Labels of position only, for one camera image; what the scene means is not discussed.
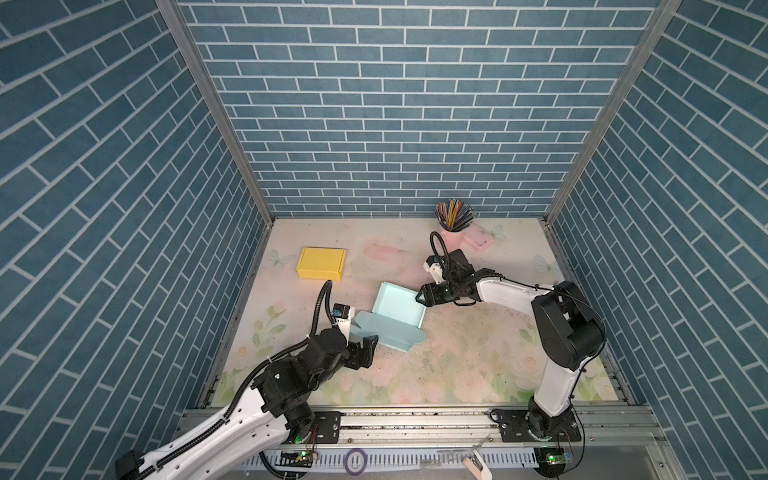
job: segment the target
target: floral pattern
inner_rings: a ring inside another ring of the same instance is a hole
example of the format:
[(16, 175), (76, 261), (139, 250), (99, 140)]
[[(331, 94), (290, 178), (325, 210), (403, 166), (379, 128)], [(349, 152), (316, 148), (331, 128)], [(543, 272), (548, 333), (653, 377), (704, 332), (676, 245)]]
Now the floral pattern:
[[(476, 253), (463, 248), (475, 268), (556, 283), (561, 272), (533, 219), (478, 219), (495, 243)], [(301, 280), (296, 262), (302, 247), (346, 248), (341, 282), (333, 301), (370, 311), (379, 284), (389, 281), (417, 290), (430, 276), (422, 268), (431, 253), (428, 219), (278, 220), (267, 245), (238, 327), (214, 405), (226, 405), (248, 372), (309, 329), (322, 281)], [(546, 362), (534, 319), (503, 306), (478, 303), (427, 309), (427, 340), (408, 353), (380, 346), (370, 369), (341, 369), (310, 396), (314, 405), (525, 402)], [(605, 369), (590, 362), (576, 400), (616, 400)]]

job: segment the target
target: yellow box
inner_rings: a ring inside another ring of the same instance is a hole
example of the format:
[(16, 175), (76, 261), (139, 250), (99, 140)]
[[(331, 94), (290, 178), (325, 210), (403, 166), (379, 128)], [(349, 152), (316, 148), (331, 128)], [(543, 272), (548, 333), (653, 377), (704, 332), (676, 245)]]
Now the yellow box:
[(339, 248), (304, 247), (296, 272), (299, 278), (341, 280), (346, 250)]

